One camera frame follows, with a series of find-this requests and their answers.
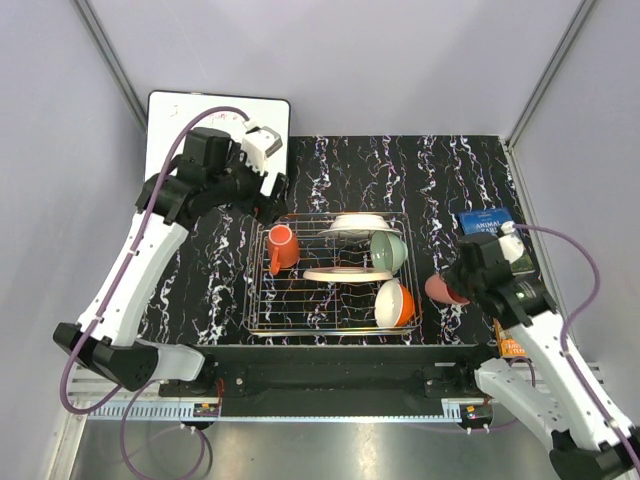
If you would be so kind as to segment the pink plastic cup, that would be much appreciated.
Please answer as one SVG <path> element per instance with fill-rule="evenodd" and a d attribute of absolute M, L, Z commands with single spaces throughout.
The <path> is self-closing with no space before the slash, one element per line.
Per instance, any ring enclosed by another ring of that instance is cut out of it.
<path fill-rule="evenodd" d="M 447 305 L 468 305 L 470 301 L 461 295 L 455 293 L 442 279 L 435 273 L 431 275 L 425 282 L 425 294 L 431 299 L 439 303 Z"/>

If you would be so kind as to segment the white fluted plate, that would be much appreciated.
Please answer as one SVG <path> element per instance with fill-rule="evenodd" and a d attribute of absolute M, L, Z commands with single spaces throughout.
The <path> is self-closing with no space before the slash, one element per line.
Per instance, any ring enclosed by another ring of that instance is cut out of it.
<path fill-rule="evenodd" d="M 345 213 L 338 215 L 330 227 L 319 232 L 330 238 L 370 238 L 377 232 L 399 234 L 381 215 L 373 213 Z"/>

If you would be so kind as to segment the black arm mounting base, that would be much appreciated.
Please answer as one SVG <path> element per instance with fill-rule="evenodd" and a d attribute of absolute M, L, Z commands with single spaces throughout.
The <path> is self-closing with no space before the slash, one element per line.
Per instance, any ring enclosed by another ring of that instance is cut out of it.
<path fill-rule="evenodd" d="M 455 422 L 458 399 L 479 399 L 474 368 L 497 357 L 476 346 L 206 347 L 194 383 L 164 398 L 222 396 L 225 421 Z"/>

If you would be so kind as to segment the mint green bowl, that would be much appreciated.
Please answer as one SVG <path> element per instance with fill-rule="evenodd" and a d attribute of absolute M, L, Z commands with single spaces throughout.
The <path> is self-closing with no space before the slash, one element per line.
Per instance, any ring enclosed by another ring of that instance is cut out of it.
<path fill-rule="evenodd" d="M 396 274 L 408 258 L 408 247 L 395 232 L 375 232 L 370 239 L 370 256 L 376 269 Z"/>

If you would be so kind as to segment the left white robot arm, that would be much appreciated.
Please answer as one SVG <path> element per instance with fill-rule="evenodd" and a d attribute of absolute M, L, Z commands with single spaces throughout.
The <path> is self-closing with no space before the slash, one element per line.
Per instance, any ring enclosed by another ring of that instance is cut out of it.
<path fill-rule="evenodd" d="M 199 219 L 231 205 L 269 225 L 286 212 L 287 176 L 278 172 L 270 194 L 261 192 L 280 135 L 248 124 L 239 141 L 205 127 L 183 130 L 161 170 L 143 185 L 127 239 L 103 285 L 73 323 L 57 325 L 53 340 L 80 365 L 136 391 L 152 380 L 178 380 L 196 396 L 215 386 L 216 372 L 186 345 L 139 339 L 144 310 L 169 261 Z"/>

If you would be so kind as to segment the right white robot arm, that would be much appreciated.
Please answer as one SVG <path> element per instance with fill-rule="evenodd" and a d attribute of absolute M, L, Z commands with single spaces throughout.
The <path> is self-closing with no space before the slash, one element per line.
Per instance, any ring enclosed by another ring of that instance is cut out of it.
<path fill-rule="evenodd" d="M 481 392 L 504 405 L 547 450 L 561 479 L 616 479 L 639 468 L 639 428 L 615 405 L 567 333 L 544 283 L 516 275 L 511 264 L 524 246 L 515 234 L 461 237 L 445 284 L 498 321 L 525 350 L 547 394 L 497 357 L 454 371 L 466 396 Z"/>

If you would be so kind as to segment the pink plate with leaf sprig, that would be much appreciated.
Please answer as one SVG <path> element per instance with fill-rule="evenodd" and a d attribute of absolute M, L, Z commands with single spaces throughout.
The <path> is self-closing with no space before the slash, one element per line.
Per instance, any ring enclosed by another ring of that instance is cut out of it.
<path fill-rule="evenodd" d="M 393 274 L 388 270 L 369 267 L 324 267 L 306 270 L 303 278 L 327 283 L 368 283 L 390 280 Z"/>

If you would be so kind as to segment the orange mug white inside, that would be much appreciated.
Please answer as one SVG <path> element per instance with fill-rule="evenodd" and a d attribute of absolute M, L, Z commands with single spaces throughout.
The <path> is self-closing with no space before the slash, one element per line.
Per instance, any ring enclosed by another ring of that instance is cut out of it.
<path fill-rule="evenodd" d="M 269 270 L 277 275 L 281 270 L 293 267 L 300 258 L 299 242 L 293 230 L 285 224 L 275 225 L 267 237 Z"/>

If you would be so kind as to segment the orange bowl white inside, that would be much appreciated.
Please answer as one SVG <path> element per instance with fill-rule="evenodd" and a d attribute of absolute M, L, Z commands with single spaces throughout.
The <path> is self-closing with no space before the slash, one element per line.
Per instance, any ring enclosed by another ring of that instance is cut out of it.
<path fill-rule="evenodd" d="M 374 304 L 374 318 L 379 328 L 407 326 L 414 314 L 414 299 L 398 279 L 388 280 L 380 287 Z"/>

